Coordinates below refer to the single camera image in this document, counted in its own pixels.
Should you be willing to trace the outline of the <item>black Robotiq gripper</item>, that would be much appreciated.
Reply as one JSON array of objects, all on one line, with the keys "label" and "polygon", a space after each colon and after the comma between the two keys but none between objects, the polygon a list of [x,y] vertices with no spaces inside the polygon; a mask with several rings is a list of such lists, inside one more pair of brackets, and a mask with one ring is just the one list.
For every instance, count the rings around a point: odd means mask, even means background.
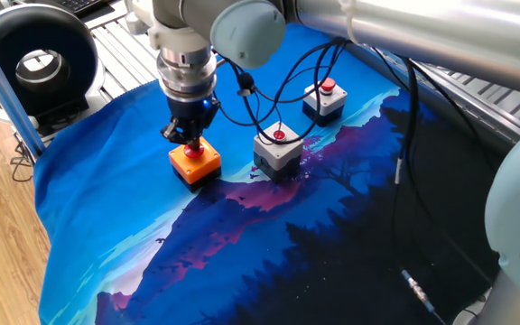
[{"label": "black Robotiq gripper", "polygon": [[220,102],[212,95],[191,102],[167,99],[171,121],[161,135],[173,144],[189,144],[200,148],[200,138],[217,114]]}]

